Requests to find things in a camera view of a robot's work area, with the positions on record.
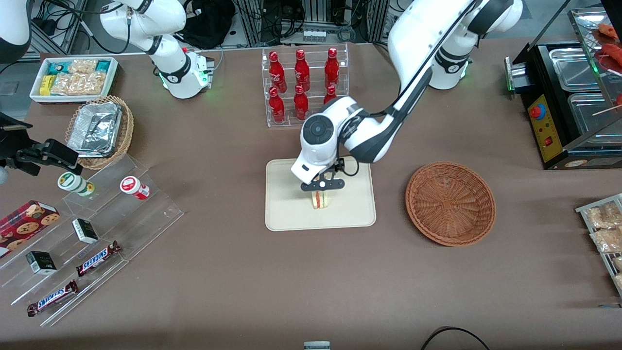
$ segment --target red bottle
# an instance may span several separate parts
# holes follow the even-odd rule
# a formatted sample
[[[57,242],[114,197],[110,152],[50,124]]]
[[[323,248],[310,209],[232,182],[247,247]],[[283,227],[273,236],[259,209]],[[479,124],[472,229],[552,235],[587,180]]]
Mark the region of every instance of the red bottle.
[[[339,84],[339,61],[337,61],[337,49],[331,47],[328,49],[328,59],[324,65],[324,85],[328,88],[330,85],[337,86]]]
[[[305,50],[296,50],[296,66],[294,66],[296,72],[296,84],[302,85],[305,91],[309,91],[311,88],[311,78],[309,75],[309,64],[305,60]]]
[[[294,105],[296,106],[296,118],[298,120],[307,119],[307,112],[309,111],[309,99],[305,94],[304,87],[298,84],[296,85],[296,96],[294,96]]]
[[[287,91],[287,83],[285,83],[285,70],[279,62],[279,54],[272,51],[268,55],[270,58],[270,80],[272,85],[279,89],[281,93]]]
[[[337,95],[335,95],[335,86],[331,84],[326,88],[326,96],[324,96],[324,104],[326,104],[328,101],[332,100],[333,98],[337,98]]]
[[[270,87],[268,92],[270,93],[268,104],[270,105],[272,118],[275,123],[281,124],[285,122],[285,105],[283,105],[283,99],[279,96],[279,92],[276,87]]]

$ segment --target table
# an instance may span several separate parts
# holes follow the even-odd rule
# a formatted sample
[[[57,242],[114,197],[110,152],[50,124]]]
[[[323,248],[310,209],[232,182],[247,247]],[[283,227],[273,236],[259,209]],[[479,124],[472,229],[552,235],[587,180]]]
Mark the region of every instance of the table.
[[[418,349],[453,325],[494,349],[619,348],[622,311],[596,306],[620,299],[573,209],[621,192],[622,171],[542,170],[520,99],[503,95],[503,58],[527,40],[483,40],[458,87],[425,92],[372,165],[374,225],[298,232],[264,225],[265,166],[300,144],[298,130],[266,126],[261,50],[225,52],[214,87],[190,100],[162,88],[147,56],[118,56],[115,92],[136,120],[129,153],[187,213],[52,328],[0,296],[1,347]],[[384,52],[351,45],[350,57],[351,95],[382,110],[399,86]],[[31,137],[63,140],[75,108],[33,103]],[[488,181],[498,216],[480,243],[442,247],[409,220],[406,183],[433,161]],[[0,215],[60,200],[60,173],[12,171]],[[478,349],[448,333],[428,349],[450,348]]]

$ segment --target red switch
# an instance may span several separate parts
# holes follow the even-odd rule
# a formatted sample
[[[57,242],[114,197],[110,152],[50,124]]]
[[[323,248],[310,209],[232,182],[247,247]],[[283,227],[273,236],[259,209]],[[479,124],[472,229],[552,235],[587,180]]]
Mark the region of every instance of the red switch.
[[[540,109],[540,107],[538,107],[538,106],[532,107],[532,108],[529,110],[529,116],[530,116],[531,118],[533,118],[533,119],[538,118],[538,117],[540,116],[540,114],[542,114],[542,110],[541,110],[541,109]]]

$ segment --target red cookie box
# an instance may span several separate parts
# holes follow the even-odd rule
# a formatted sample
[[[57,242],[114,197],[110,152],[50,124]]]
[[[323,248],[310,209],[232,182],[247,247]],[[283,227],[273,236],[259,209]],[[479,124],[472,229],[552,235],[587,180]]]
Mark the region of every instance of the red cookie box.
[[[0,220],[0,258],[60,218],[56,208],[29,201]]]

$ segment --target empty wicker basket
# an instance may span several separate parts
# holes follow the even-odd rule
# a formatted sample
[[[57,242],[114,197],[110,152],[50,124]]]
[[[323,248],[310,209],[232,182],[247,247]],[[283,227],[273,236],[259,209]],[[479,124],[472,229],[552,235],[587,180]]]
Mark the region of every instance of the empty wicker basket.
[[[479,242],[496,216],[486,182],[471,169],[450,162],[425,165],[412,175],[406,209],[425,236],[451,247]]]
[[[117,157],[125,154],[128,151],[129,144],[132,141],[132,132],[134,131],[134,117],[132,116],[132,111],[129,110],[128,105],[122,99],[116,96],[106,96],[89,101],[86,105],[104,102],[115,102],[120,105],[123,109],[123,115],[121,116],[121,126],[119,127],[119,135],[116,140],[116,150],[112,156],[108,158],[78,158],[78,164],[92,170],[99,170]],[[69,142],[69,136],[72,134],[73,124],[76,120],[76,116],[78,115],[78,111],[73,114],[73,118],[69,122],[69,127],[67,128],[67,132],[65,132],[65,143]]]

